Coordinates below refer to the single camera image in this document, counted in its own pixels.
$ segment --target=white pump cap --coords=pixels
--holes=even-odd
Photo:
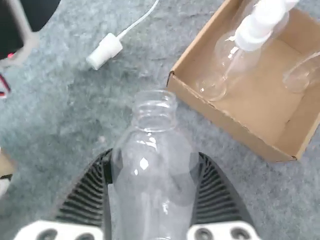
[[[300,0],[284,0],[285,4],[285,11],[289,12],[291,9],[293,9]]]
[[[282,0],[260,0],[253,13],[236,29],[236,45],[245,51],[261,48],[285,13],[286,8]]]
[[[119,39],[109,33],[105,36],[99,46],[86,58],[86,61],[98,70],[106,61],[116,56],[124,47],[122,46]]]

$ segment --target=cardboard box flap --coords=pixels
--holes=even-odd
[[[320,84],[307,89],[281,138],[275,144],[291,156],[301,158],[320,123]]]
[[[295,161],[296,159],[274,146],[264,142],[255,136],[249,129],[242,126],[239,122],[226,115],[226,113],[215,109],[212,105],[202,99],[192,88],[183,81],[179,80],[172,72],[169,75],[168,88],[188,104],[191,108],[210,119],[220,128],[226,130],[233,138],[245,145],[250,146],[252,151],[261,155],[272,162]]]

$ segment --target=bottle neck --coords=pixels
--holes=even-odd
[[[144,91],[136,95],[132,126],[144,132],[164,132],[176,127],[177,102],[164,90]]]

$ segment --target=screw hole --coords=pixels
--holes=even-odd
[[[36,240],[55,240],[57,235],[57,230],[51,228],[41,232]]]
[[[243,228],[234,228],[232,231],[231,231],[231,235],[234,239],[239,239],[239,240],[249,240],[251,237],[250,237],[250,234],[244,230]]]
[[[195,232],[196,240],[214,240],[214,236],[207,228],[200,228]]]
[[[76,240],[95,240],[95,237],[90,233],[85,233],[78,236]]]

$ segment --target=clear plastic bottle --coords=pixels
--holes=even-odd
[[[320,52],[309,55],[283,74],[283,84],[292,93],[302,93],[310,85],[319,83]]]
[[[112,151],[122,240],[185,240],[198,185],[199,153],[165,90],[136,95],[131,126]]]
[[[212,77],[198,79],[197,91],[210,101],[220,100],[244,73],[252,70],[261,56],[261,47],[285,14],[279,0],[260,0],[236,31],[224,34],[214,48]]]

